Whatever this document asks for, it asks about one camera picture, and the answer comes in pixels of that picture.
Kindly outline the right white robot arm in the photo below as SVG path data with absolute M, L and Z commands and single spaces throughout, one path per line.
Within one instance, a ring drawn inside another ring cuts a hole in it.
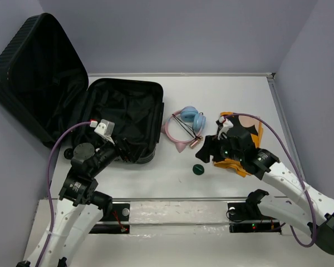
M 279 219 L 314 238 L 321 250 L 334 255 L 334 199 L 300 181 L 268 150 L 257 148 L 246 129 L 223 128 L 217 135 L 206 136 L 195 156 L 204 163 L 236 160 L 248 173 L 283 193 L 288 201 L 277 201 L 269 193 L 256 190 L 247 198 L 246 214 Z

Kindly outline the black hard-shell suitcase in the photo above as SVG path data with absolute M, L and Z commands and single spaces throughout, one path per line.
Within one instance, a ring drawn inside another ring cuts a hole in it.
M 87 72 L 59 21 L 28 18 L 0 55 L 0 104 L 46 147 L 71 126 L 114 123 L 114 140 L 140 148 L 137 163 L 153 159 L 163 118 L 163 88 L 150 81 L 99 78 Z

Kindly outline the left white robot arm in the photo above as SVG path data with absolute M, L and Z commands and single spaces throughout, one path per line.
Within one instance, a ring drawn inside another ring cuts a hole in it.
M 52 219 L 28 259 L 18 266 L 69 266 L 79 247 L 99 220 L 111 216 L 112 197 L 96 190 L 95 177 L 121 158 L 135 162 L 137 156 L 126 140 L 106 142 L 99 148 L 91 143 L 75 147 L 69 170 Z

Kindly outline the orange cloth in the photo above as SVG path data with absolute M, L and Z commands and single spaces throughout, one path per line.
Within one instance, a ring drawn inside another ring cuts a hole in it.
M 221 112 L 217 120 L 217 125 L 218 125 L 217 133 L 219 133 L 219 131 L 222 128 L 222 122 L 224 121 L 224 118 L 229 115 L 230 117 L 228 117 L 228 120 L 234 126 L 244 127 L 251 134 L 252 140 L 256 148 L 259 148 L 261 145 L 261 140 L 263 135 L 263 127 L 261 122 L 252 117 L 233 116 L 233 112 Z M 213 162 L 213 165 L 215 167 L 222 169 L 233 169 L 235 173 L 241 177 L 250 176 L 250 173 L 246 172 L 246 170 L 242 168 L 240 162 L 237 162 L 236 160 L 225 159 L 224 161 L 221 162 Z

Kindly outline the dark green round lid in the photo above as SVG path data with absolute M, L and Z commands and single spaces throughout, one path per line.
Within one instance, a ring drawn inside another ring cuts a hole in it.
M 192 168 L 192 171 L 195 175 L 200 176 L 205 172 L 205 168 L 201 164 L 195 164 Z

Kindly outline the rose gold tube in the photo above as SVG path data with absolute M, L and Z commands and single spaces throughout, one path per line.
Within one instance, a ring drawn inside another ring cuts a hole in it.
M 189 147 L 193 149 L 196 145 L 198 145 L 201 141 L 203 141 L 203 136 L 197 136 L 190 144 Z

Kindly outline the pink blue cat-ear headphones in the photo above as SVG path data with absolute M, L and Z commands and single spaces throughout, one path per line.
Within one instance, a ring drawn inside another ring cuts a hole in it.
M 170 134 L 169 124 L 172 120 L 175 120 L 191 136 L 190 140 L 177 140 Z M 161 126 L 161 133 L 175 145 L 178 153 L 182 153 L 197 136 L 202 136 L 206 121 L 203 112 L 199 112 L 193 106 L 186 106 L 171 114 Z

